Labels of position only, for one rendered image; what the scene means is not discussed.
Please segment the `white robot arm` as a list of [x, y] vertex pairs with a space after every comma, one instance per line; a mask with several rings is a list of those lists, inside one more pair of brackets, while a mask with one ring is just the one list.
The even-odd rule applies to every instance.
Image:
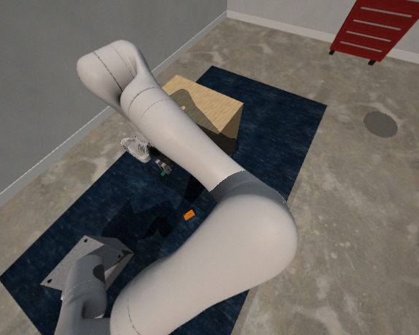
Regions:
[[169, 335], [289, 266], [298, 229], [286, 200], [203, 132], [160, 87], [135, 44], [117, 40], [81, 57], [76, 69], [91, 93], [199, 180], [217, 204], [176, 251], [121, 290], [109, 318], [102, 318], [102, 258], [75, 261], [65, 277], [54, 335]]

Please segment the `orange rectangular block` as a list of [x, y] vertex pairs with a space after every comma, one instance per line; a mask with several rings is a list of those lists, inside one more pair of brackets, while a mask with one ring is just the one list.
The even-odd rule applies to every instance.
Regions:
[[185, 220], [189, 220], [190, 218], [192, 218], [193, 216], [195, 216], [193, 210], [190, 210], [189, 212], [187, 212], [186, 214], [184, 214], [184, 218]]

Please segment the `small wooden chest of drawers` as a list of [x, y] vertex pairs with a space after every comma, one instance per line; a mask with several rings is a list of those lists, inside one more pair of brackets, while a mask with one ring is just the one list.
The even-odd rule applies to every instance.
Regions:
[[200, 127], [217, 135], [217, 146], [234, 153], [243, 102], [176, 75], [162, 89]]

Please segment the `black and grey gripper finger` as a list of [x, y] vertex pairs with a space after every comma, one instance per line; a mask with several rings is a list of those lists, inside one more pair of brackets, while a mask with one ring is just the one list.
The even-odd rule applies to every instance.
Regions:
[[157, 160], [156, 160], [156, 163], [159, 165], [159, 167], [161, 168], [161, 170], [164, 170], [164, 169], [162, 168], [162, 166], [161, 166], [161, 165], [162, 165], [162, 163], [163, 163], [162, 161], [160, 161], [159, 159], [157, 159]]
[[168, 166], [167, 164], [165, 164], [165, 163], [162, 163], [162, 168], [164, 169], [164, 171], [167, 173], [167, 174], [169, 174], [171, 171], [172, 171], [172, 169], [171, 169], [171, 167], [170, 166]]

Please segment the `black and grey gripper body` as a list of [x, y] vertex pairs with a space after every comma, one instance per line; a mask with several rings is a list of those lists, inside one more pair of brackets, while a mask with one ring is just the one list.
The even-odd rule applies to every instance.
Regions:
[[168, 166], [171, 166], [174, 163], [173, 160], [169, 159], [166, 155], [157, 150], [142, 134], [135, 131], [134, 133], [136, 137], [124, 138], [121, 141], [123, 148], [132, 156], [144, 163], [151, 159], [151, 155], [155, 156]]

